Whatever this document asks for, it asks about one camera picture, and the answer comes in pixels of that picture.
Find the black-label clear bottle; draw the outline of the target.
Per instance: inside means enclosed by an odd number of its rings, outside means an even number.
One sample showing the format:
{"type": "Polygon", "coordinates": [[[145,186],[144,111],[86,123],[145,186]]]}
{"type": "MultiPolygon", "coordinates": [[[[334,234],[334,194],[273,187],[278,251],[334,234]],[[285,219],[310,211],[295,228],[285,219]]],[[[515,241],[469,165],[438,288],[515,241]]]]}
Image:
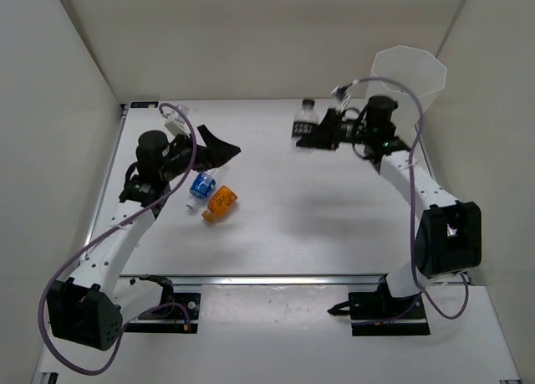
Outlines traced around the black-label clear bottle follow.
{"type": "Polygon", "coordinates": [[[291,140],[295,151],[312,152],[311,149],[297,146],[297,143],[318,124],[319,116],[315,110],[315,100],[303,99],[300,110],[293,117],[291,140]]]}

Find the blue-label clear bottle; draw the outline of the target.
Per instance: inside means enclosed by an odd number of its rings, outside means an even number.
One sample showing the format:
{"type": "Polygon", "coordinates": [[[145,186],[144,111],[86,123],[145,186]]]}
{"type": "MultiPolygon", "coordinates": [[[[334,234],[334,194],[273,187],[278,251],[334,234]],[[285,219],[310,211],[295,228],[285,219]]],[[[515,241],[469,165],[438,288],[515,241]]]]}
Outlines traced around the blue-label clear bottle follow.
{"type": "Polygon", "coordinates": [[[194,212],[201,205],[207,203],[214,188],[217,185],[217,170],[211,169],[205,172],[199,172],[189,189],[189,197],[186,202],[186,208],[194,212]]]}

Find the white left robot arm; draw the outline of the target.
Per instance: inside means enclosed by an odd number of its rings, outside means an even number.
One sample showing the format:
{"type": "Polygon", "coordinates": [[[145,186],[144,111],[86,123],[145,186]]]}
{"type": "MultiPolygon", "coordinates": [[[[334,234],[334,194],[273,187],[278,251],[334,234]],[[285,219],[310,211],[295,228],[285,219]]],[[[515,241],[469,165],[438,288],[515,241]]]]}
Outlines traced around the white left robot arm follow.
{"type": "Polygon", "coordinates": [[[187,134],[170,141],[162,131],[147,131],[138,139],[136,160],[125,174],[116,209],[127,222],[97,244],[66,280],[56,279],[47,292],[50,326],[55,337],[101,351],[108,350],[121,327],[150,310],[166,317],[175,308],[171,282],[163,276],[142,275],[118,287],[121,272],[144,233],[166,204],[170,183],[189,168],[205,172],[227,164],[240,148],[216,138],[204,125],[203,140],[187,134]]]}

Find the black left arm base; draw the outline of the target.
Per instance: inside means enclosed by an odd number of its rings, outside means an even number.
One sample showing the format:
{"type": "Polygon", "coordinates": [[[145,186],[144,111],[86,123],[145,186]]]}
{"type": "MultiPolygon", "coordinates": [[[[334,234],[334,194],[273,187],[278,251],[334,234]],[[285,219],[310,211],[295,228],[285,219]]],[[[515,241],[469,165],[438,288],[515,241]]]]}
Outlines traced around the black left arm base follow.
{"type": "Polygon", "coordinates": [[[158,275],[141,275],[130,279],[129,286],[138,284],[155,284],[158,292],[157,310],[150,305],[130,322],[125,320],[125,331],[147,334],[196,334],[199,327],[201,311],[201,290],[182,289],[167,277],[158,275]]]}

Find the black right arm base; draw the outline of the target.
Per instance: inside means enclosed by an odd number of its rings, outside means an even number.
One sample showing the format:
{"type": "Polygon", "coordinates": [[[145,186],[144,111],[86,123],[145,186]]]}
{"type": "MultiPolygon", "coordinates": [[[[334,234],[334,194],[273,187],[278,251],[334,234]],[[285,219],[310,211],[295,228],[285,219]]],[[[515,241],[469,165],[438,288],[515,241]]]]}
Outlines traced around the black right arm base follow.
{"type": "Polygon", "coordinates": [[[331,307],[332,316],[349,316],[352,336],[427,336],[431,330],[421,294],[394,298],[381,277],[375,291],[353,291],[331,307]]]}

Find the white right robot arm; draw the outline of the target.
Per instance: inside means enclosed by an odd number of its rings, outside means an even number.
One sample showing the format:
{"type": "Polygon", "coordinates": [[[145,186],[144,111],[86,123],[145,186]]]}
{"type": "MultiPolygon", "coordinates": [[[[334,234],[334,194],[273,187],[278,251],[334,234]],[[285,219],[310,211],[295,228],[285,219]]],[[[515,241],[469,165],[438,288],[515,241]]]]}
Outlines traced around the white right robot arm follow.
{"type": "Polygon", "coordinates": [[[293,122],[297,148],[335,151],[339,145],[362,145],[368,161],[409,203],[415,219],[410,260],[387,274],[376,309],[393,317],[406,300],[439,276],[461,272],[482,261],[482,213],[474,202],[461,202],[410,159],[410,148],[397,136],[392,115],[398,104],[390,97],[368,99],[359,116],[348,119],[330,108],[322,120],[304,115],[293,122]]]}

